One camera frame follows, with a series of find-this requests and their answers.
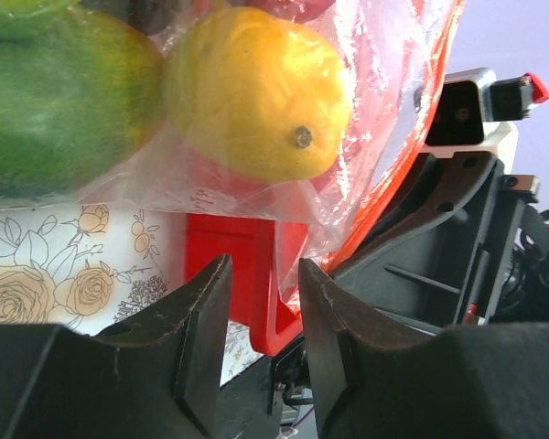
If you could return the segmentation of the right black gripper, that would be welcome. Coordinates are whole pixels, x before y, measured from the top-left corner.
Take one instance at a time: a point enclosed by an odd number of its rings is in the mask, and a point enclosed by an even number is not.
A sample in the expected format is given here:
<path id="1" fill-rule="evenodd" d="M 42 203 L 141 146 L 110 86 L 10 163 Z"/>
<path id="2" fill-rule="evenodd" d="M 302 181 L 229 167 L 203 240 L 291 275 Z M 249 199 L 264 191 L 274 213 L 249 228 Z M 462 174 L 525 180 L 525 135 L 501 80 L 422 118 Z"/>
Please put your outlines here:
<path id="1" fill-rule="evenodd" d="M 419 155 L 332 279 L 427 331 L 549 322 L 549 209 L 537 177 L 503 171 L 491 153 Z"/>

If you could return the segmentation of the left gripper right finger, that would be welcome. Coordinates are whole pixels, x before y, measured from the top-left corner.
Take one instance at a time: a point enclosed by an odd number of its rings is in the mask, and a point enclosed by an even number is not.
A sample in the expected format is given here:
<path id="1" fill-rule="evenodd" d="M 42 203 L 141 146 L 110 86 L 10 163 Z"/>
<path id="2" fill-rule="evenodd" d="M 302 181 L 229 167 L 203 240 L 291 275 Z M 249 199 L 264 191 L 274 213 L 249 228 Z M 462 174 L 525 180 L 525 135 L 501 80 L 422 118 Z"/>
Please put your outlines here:
<path id="1" fill-rule="evenodd" d="M 418 353 L 430 340 L 299 264 L 310 385 L 319 434 L 438 434 L 439 404 Z"/>

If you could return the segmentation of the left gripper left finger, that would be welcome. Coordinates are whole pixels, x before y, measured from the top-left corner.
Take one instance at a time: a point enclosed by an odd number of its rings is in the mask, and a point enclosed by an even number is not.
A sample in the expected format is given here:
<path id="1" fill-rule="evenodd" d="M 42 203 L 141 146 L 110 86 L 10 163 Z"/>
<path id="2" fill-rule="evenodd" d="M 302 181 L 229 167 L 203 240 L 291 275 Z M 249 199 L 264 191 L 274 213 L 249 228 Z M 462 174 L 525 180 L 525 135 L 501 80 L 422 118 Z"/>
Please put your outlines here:
<path id="1" fill-rule="evenodd" d="M 96 336 L 113 349 L 113 382 L 102 397 L 117 417 L 99 434 L 213 434 L 231 283 L 231 257 L 220 255 Z"/>

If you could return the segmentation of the clear zip top bag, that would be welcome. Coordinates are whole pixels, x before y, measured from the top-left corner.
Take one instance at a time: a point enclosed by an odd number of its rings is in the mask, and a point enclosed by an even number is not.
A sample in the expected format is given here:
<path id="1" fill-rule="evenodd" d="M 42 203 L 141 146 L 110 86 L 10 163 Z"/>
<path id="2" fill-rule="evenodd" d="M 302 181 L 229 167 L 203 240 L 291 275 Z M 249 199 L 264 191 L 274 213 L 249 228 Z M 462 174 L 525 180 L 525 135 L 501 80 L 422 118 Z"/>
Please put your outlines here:
<path id="1" fill-rule="evenodd" d="M 0 323 L 147 285 L 110 209 L 304 224 L 343 251 L 382 153 L 425 133 L 460 1 L 0 1 Z"/>

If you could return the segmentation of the yellow mango toy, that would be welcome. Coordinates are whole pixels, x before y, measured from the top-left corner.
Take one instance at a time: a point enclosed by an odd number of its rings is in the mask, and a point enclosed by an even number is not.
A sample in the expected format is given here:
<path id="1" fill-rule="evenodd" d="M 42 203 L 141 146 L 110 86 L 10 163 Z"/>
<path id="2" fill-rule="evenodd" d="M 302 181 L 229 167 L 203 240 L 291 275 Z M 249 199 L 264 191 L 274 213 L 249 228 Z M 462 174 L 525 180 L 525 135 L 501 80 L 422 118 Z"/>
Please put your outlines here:
<path id="1" fill-rule="evenodd" d="M 181 138 L 245 177 L 318 177 L 350 121 L 349 73 L 317 31 L 254 7 L 224 7 L 188 28 L 163 70 Z"/>

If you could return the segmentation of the green yellow papaya toy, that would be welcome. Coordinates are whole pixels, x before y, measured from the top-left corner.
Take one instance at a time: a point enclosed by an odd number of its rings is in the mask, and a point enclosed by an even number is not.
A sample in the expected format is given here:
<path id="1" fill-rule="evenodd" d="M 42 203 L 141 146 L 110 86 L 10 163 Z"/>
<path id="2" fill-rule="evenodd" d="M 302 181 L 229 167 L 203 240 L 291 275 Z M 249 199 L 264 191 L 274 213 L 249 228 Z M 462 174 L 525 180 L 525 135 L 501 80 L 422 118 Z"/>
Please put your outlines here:
<path id="1" fill-rule="evenodd" d="M 160 125 L 162 63 L 146 35 L 82 6 L 0 40 L 0 198 L 68 195 L 136 153 Z"/>

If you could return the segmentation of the dark red round fruit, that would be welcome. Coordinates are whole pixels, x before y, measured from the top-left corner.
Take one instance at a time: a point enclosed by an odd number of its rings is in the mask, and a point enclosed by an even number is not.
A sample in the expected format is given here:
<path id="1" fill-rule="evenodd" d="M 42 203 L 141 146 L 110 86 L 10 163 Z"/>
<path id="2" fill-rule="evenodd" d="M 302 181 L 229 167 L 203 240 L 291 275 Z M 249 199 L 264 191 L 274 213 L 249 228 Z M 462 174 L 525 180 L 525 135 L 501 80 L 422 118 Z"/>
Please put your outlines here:
<path id="1" fill-rule="evenodd" d="M 335 0 L 250 0 L 245 5 L 278 18 L 306 23 L 322 16 L 335 3 Z"/>

